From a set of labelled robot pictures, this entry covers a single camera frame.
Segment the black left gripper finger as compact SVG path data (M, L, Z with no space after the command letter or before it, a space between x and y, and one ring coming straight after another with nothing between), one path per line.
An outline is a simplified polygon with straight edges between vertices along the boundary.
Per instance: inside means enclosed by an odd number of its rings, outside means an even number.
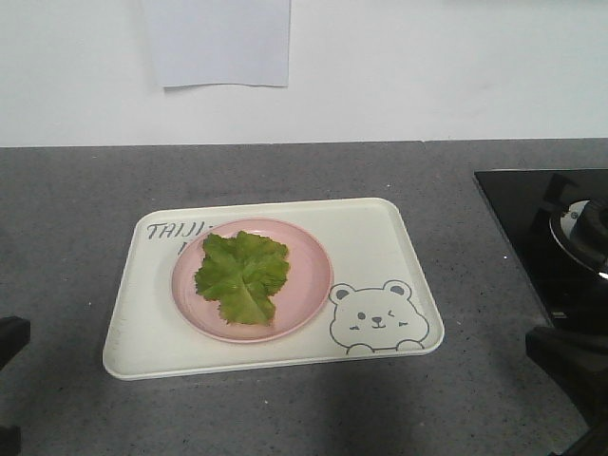
M0 427L0 456L19 456L21 429L18 426Z
M0 369L30 341L30 321L18 316L2 317L0 320Z

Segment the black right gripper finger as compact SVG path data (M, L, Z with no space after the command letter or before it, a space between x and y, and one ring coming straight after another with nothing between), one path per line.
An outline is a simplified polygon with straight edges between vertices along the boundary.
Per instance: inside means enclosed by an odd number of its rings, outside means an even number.
M525 335L527 356L569 396L588 430L566 455L607 453L607 337L536 327Z

